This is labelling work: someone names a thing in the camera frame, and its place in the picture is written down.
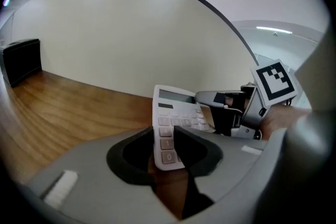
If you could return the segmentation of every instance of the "calculator display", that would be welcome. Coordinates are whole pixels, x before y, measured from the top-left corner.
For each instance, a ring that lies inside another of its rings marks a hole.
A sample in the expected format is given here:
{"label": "calculator display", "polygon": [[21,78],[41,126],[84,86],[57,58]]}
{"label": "calculator display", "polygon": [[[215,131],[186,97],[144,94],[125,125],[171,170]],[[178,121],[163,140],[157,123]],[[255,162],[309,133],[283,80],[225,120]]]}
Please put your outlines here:
{"label": "calculator display", "polygon": [[164,98],[164,99],[169,99],[169,100],[175,100],[175,101],[180,101],[180,102],[185,102],[185,103],[190,103],[190,104],[195,104],[195,98],[189,95],[184,95],[176,92],[169,92],[165,90],[160,90],[159,92],[159,97]]}

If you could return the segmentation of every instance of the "white calculator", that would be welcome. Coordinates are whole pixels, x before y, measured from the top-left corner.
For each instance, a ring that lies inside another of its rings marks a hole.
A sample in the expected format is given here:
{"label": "white calculator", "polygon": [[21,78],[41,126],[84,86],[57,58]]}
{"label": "white calculator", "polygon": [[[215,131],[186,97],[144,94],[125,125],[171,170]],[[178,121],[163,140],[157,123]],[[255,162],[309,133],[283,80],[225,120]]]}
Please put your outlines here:
{"label": "white calculator", "polygon": [[195,94],[176,87],[156,85],[153,96],[154,160],[160,170],[184,168],[174,149],[174,126],[209,131]]}

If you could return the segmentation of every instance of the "ceiling light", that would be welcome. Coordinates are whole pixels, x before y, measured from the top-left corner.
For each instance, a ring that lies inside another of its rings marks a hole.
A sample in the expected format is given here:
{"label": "ceiling light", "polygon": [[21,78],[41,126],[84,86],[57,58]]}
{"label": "ceiling light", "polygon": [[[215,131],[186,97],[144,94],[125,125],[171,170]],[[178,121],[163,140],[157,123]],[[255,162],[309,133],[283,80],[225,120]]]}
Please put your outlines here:
{"label": "ceiling light", "polygon": [[276,31],[276,32],[283,32],[283,33],[293,34],[293,32],[291,32],[291,31],[281,30],[281,29],[277,29],[277,28],[264,27],[264,26],[257,26],[257,29],[263,29],[263,30],[270,30],[270,31]]}
{"label": "ceiling light", "polygon": [[7,6],[9,5],[9,0],[4,0],[4,1],[2,2],[2,4],[3,4],[5,7],[7,7]]}

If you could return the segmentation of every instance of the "calculator keypad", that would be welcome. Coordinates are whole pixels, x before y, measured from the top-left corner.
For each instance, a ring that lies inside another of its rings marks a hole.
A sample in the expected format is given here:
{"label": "calculator keypad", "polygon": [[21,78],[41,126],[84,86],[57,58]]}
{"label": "calculator keypad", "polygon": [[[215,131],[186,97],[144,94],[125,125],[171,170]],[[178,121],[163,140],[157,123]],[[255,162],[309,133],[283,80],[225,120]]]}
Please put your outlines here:
{"label": "calculator keypad", "polygon": [[174,126],[191,126],[192,128],[208,131],[210,128],[200,109],[191,111],[169,111],[159,108],[159,134],[160,148],[162,150],[162,163],[171,164],[180,162],[174,149]]}

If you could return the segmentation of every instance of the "wooden floor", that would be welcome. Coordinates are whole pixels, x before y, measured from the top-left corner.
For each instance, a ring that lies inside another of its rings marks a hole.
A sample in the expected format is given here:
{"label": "wooden floor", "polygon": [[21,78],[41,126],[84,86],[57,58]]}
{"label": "wooden floor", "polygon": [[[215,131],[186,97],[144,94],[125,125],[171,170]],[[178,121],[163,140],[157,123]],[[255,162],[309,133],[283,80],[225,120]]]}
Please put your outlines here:
{"label": "wooden floor", "polygon": [[23,184],[78,143],[150,125],[151,98],[45,71],[15,88],[0,76],[1,155],[12,179]]}

